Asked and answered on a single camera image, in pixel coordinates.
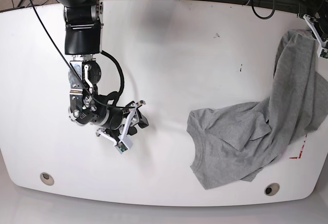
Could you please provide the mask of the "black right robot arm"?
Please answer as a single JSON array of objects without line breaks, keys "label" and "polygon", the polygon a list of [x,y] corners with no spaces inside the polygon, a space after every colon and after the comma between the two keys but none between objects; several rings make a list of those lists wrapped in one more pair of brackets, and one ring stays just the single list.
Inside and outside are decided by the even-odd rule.
[{"label": "black right robot arm", "polygon": [[[118,106],[125,79],[118,61],[101,49],[103,29],[103,2],[101,0],[57,0],[64,7],[66,23],[65,54],[72,56],[68,62],[70,82],[69,117],[74,123],[84,126],[97,125],[97,136],[113,143],[119,153],[131,149],[131,136],[138,128],[149,123],[139,108],[143,100]],[[118,91],[100,95],[97,84],[101,69],[95,55],[107,57],[115,65],[120,86]]]}]

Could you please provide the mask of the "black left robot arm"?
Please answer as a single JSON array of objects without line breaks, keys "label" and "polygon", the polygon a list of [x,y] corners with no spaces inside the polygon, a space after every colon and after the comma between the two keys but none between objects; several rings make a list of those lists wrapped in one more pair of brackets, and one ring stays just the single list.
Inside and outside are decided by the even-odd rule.
[{"label": "black left robot arm", "polygon": [[302,16],[318,42],[317,55],[327,59],[327,0],[304,0],[306,13]]}]

